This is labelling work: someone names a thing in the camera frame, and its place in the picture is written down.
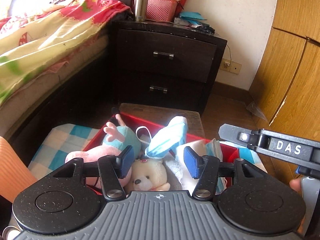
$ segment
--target face mask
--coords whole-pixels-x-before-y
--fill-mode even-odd
[[[138,131],[140,129],[146,129],[149,136],[148,135],[145,135],[145,134],[142,134],[140,137],[138,136]],[[137,129],[136,129],[136,136],[138,138],[138,140],[141,142],[141,151],[144,153],[145,149],[149,146],[150,144],[150,141],[152,139],[152,136],[151,136],[151,133],[149,131],[149,129],[146,127],[146,126],[139,126]]]
[[[219,141],[216,139],[213,139],[212,141],[208,142],[206,145],[207,155],[215,156],[219,158],[219,160],[222,162],[222,151],[220,147]],[[221,177],[218,178],[218,183],[216,187],[216,194],[221,194],[222,191],[224,191],[227,188],[227,181],[225,178]]]
[[[176,154],[177,146],[186,143],[187,131],[188,123],[185,117],[172,118],[169,124],[151,139],[145,155],[149,158],[162,159],[170,149]]]

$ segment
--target power outlet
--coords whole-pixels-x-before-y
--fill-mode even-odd
[[[236,63],[236,62],[231,62],[231,65],[230,65],[230,72],[231,73],[234,73],[234,74],[239,74],[239,72],[240,72],[240,69],[241,69],[241,64],[239,64],[239,63]]]
[[[230,68],[231,68],[230,60],[223,58],[221,63],[220,63],[219,69],[222,69],[222,70],[225,70],[225,71],[230,71]]]

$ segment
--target black circular pad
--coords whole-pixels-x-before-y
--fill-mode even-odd
[[[59,212],[71,206],[73,197],[64,191],[49,191],[36,199],[36,205],[45,212]]]
[[[276,211],[283,205],[282,197],[266,190],[250,192],[245,201],[251,208],[264,212]]]
[[[44,235],[73,232],[92,222],[100,208],[93,190],[72,178],[49,175],[21,192],[12,205],[23,229]]]
[[[255,234],[296,230],[305,214],[301,196],[276,179],[245,178],[220,195],[218,208],[236,227]]]

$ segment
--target mask ear loop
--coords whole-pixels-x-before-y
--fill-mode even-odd
[[[144,140],[141,140],[141,139],[138,137],[138,130],[140,130],[140,129],[142,129],[142,128],[145,128],[145,129],[148,131],[150,140],[152,139],[152,136],[151,136],[151,133],[150,133],[149,129],[148,129],[147,127],[145,127],[145,126],[139,126],[139,127],[136,129],[136,137],[137,137],[137,139],[138,139],[139,141],[141,141],[142,143],[149,145],[149,144],[150,144],[149,142],[146,142],[146,141],[144,141]]]

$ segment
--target stuffed toy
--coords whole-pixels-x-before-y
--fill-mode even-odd
[[[167,173],[162,164],[162,160],[135,160],[131,168],[131,179],[124,188],[127,194],[133,190],[169,190],[170,184],[167,182]]]
[[[73,158],[83,158],[85,163],[88,162],[95,162],[97,161],[100,157],[105,156],[105,155],[115,155],[118,156],[121,153],[121,151],[111,145],[99,145],[95,148],[92,148],[86,152],[83,151],[75,151],[71,152],[67,155],[66,157],[66,163]],[[131,177],[131,168],[127,174],[127,176],[124,179],[119,179],[119,182],[122,187],[127,185],[129,182],[129,179]],[[101,183],[99,178],[87,178],[86,179],[87,185],[97,187],[101,189]]]
[[[133,147],[134,158],[136,159],[141,150],[141,142],[138,140],[134,131],[125,125],[117,108],[112,108],[112,113],[116,114],[116,120],[120,126],[115,126],[112,122],[107,122],[103,128],[106,136],[102,141],[102,145],[113,146],[123,151],[128,145]]]

